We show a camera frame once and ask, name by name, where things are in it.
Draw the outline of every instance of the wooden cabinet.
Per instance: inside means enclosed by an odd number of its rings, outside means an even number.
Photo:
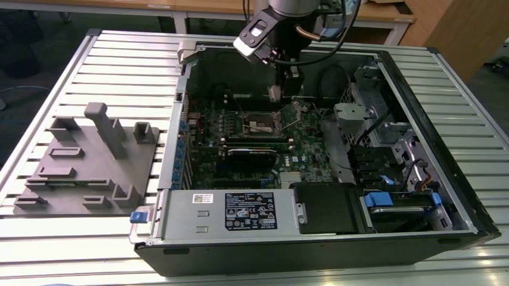
[[[432,46],[468,81],[509,37],[509,0],[406,0],[416,23],[401,45]]]

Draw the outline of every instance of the table leg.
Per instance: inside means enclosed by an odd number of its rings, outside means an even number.
[[[62,22],[66,24],[71,23],[71,12],[59,12],[58,13],[62,19]]]
[[[392,29],[388,39],[385,40],[385,45],[390,45],[390,46],[400,45],[400,41],[404,38],[409,25],[410,25],[409,23],[396,24],[396,27]]]
[[[187,12],[185,11],[174,11],[172,17],[175,21],[175,31],[178,34],[187,34],[189,30],[189,18]]]

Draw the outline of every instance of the white sticker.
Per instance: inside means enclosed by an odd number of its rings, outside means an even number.
[[[148,6],[148,8],[158,8],[158,9],[170,9],[171,8],[170,5],[152,5],[152,4],[148,4],[147,6]]]
[[[405,19],[405,18],[396,18],[394,21],[396,22],[409,22],[409,23],[412,23],[414,20],[413,19]]]
[[[214,195],[213,194],[194,194],[193,195],[193,203],[194,204],[211,204],[211,203],[214,203]]]

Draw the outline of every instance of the blue latch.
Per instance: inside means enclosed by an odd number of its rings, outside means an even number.
[[[394,205],[388,192],[370,192],[365,196],[365,202],[368,207],[388,207]]]
[[[396,184],[396,182],[394,182],[392,179],[389,179],[388,176],[381,176],[381,178],[382,178],[384,181],[388,183],[388,185],[393,186],[393,185]]]
[[[177,150],[177,159],[182,159],[185,157],[185,152],[182,150]]]
[[[147,223],[148,213],[147,212],[132,212],[131,213],[131,223]]]
[[[174,172],[172,181],[178,182],[179,180],[181,180],[181,174],[178,172]]]
[[[432,194],[432,199],[433,199],[433,202],[436,203],[436,206],[440,206],[442,204],[442,199],[440,198],[440,194],[438,193],[433,193]]]
[[[175,168],[175,170],[181,170],[182,169],[182,163],[181,163],[181,161],[175,161],[174,168]]]
[[[181,121],[181,129],[187,131],[187,122]]]

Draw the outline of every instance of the metal bracket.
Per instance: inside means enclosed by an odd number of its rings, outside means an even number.
[[[140,206],[136,208],[135,212],[147,212],[148,213],[148,219],[147,221],[152,221],[152,216],[154,216],[154,206]],[[146,240],[138,236],[138,225],[139,223],[132,223],[131,224],[131,230],[128,232],[128,241],[131,244],[136,243],[144,243]]]
[[[299,225],[305,225],[307,223],[306,206],[303,204],[295,204],[295,208]]]
[[[182,41],[178,44],[177,56],[181,64],[187,64],[193,61],[191,56],[197,53],[197,41]]]

